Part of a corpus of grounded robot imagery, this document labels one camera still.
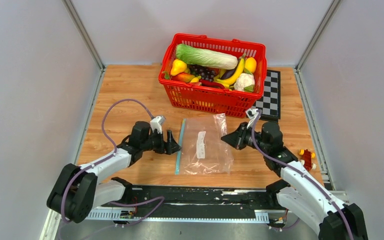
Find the purple eggplant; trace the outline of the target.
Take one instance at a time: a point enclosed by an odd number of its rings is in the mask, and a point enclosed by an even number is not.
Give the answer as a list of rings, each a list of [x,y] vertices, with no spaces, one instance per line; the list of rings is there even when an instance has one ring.
[[[230,70],[227,70],[221,77],[220,77],[220,80],[226,80],[226,79],[229,79],[230,77],[232,77],[235,72],[236,72],[236,68],[235,69],[230,69]]]

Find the clear zip top bag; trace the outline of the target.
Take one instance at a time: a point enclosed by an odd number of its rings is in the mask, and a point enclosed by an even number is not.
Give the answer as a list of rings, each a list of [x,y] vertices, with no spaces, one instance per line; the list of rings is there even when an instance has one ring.
[[[175,175],[230,173],[234,157],[231,147],[221,140],[227,135],[224,113],[185,118],[179,134]]]

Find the yellow pear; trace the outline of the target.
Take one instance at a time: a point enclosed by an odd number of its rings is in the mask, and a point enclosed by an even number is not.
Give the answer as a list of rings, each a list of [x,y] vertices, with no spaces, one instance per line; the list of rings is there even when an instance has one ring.
[[[188,65],[183,62],[182,60],[176,58],[173,62],[172,62],[172,67],[171,67],[171,70],[170,70],[170,75],[171,76],[176,76],[180,73],[183,73],[187,70],[188,68]]]

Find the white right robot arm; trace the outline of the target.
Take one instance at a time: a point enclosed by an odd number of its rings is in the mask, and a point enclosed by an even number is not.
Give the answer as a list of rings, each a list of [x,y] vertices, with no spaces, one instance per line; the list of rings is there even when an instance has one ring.
[[[267,167],[280,177],[266,186],[265,201],[270,208],[282,206],[291,210],[320,240],[368,239],[362,209],[355,203],[345,203],[309,174],[284,146],[277,123],[266,122],[257,132],[249,123],[242,122],[221,140],[237,150],[252,147],[260,151]]]

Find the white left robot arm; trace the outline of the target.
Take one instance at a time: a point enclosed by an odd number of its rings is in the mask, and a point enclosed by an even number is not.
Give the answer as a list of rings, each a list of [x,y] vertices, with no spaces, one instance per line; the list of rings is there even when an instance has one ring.
[[[109,182],[102,181],[115,172],[129,168],[143,153],[172,155],[181,150],[174,140],[171,130],[167,139],[155,123],[137,121],[131,133],[116,145],[110,153],[83,165],[65,165],[46,201],[46,206],[61,214],[61,217],[75,223],[82,222],[92,209],[109,202],[129,206],[133,201],[132,185],[128,181],[114,177]]]

